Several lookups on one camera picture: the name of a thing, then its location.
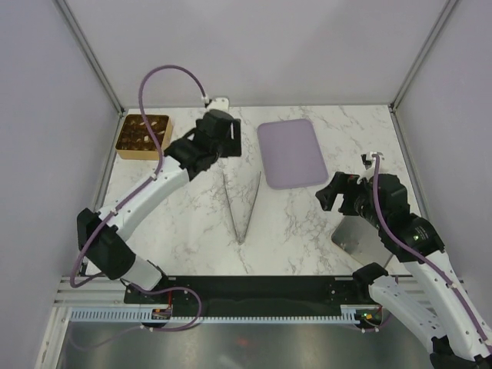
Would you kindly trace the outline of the steel slotted tongs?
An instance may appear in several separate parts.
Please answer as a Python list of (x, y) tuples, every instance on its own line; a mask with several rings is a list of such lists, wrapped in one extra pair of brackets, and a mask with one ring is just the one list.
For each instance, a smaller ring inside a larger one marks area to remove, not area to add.
[(244, 183), (234, 183), (232, 178), (229, 178), (224, 171), (222, 172), (226, 205), (237, 245), (242, 245), (246, 241), (258, 198), (261, 177), (262, 173), (259, 171)]

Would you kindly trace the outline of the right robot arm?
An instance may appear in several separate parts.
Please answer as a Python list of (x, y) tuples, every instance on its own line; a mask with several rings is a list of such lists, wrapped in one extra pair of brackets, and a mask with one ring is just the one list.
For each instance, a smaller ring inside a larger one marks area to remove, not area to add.
[(398, 177), (366, 179), (338, 171), (316, 198), (330, 211), (338, 195), (343, 197), (339, 212), (377, 229), (383, 246), (411, 273), (431, 307), (415, 301), (376, 263), (354, 272), (354, 299), (364, 304), (373, 300), (388, 310), (426, 348), (433, 367), (489, 368), (491, 329), (454, 273), (435, 228), (411, 213), (407, 189)]

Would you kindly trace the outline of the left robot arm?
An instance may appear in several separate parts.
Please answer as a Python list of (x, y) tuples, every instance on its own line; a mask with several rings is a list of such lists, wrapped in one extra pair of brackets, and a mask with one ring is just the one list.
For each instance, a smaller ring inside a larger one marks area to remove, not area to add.
[(207, 171), (218, 159), (241, 155), (241, 121), (226, 111), (210, 109), (195, 127), (164, 151), (162, 166), (139, 181), (124, 198), (98, 211), (84, 209), (77, 217), (80, 258), (88, 258), (111, 280), (141, 288), (151, 303), (168, 294), (164, 273), (130, 249), (135, 229), (173, 192)]

